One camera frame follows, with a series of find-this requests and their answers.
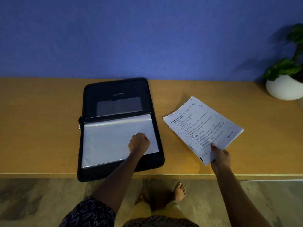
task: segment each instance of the person's right hand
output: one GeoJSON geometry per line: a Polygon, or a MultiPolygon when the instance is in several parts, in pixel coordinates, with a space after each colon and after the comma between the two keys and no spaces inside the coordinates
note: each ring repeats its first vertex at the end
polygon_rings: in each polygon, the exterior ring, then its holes
{"type": "Polygon", "coordinates": [[[141,157],[148,149],[150,143],[145,134],[138,133],[132,136],[128,148],[131,153],[137,153],[141,157]]]}
{"type": "Polygon", "coordinates": [[[230,154],[227,150],[220,150],[214,143],[211,144],[215,159],[211,162],[212,170],[218,175],[222,170],[230,170],[230,154]]]}

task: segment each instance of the person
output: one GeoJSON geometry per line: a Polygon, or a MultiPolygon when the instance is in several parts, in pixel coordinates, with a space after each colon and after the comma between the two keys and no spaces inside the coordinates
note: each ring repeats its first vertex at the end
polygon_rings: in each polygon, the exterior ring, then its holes
{"type": "MultiPolygon", "coordinates": [[[[149,145],[150,141],[144,134],[138,133],[132,136],[128,145],[130,154],[127,159],[101,183],[90,197],[85,198],[66,215],[60,227],[114,226],[116,214],[135,167],[149,145]]],[[[215,155],[211,167],[217,177],[231,226],[270,227],[234,176],[231,170],[230,154],[226,150],[219,150],[214,144],[211,148],[215,155]]],[[[184,186],[178,183],[172,201],[165,209],[155,211],[152,216],[145,198],[139,196],[123,226],[198,226],[184,216],[178,205],[185,195],[184,186]]]]}

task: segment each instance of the brown wooden surface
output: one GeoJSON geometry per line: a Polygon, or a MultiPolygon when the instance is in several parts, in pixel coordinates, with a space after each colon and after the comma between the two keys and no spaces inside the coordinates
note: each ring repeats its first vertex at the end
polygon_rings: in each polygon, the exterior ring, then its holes
{"type": "MultiPolygon", "coordinates": [[[[107,80],[0,78],[0,176],[76,177],[85,85],[107,80]]],[[[194,96],[244,128],[228,147],[241,179],[303,178],[303,111],[252,82],[150,80],[165,153],[161,168],[134,177],[213,178],[162,121],[194,96]]]]}

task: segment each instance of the white pot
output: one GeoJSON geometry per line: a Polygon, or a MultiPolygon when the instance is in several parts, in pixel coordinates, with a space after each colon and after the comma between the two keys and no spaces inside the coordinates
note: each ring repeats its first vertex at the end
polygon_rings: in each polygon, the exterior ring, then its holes
{"type": "Polygon", "coordinates": [[[266,89],[277,99],[295,100],[303,97],[303,83],[288,75],[279,76],[275,81],[267,80],[266,89]]]}

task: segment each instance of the patterned sleeve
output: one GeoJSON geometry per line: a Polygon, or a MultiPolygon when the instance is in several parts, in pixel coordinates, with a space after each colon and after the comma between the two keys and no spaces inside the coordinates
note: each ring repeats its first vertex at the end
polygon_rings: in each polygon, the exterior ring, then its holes
{"type": "Polygon", "coordinates": [[[115,218],[116,214],[109,206],[95,198],[87,197],[66,215],[59,227],[113,227],[115,218]]]}

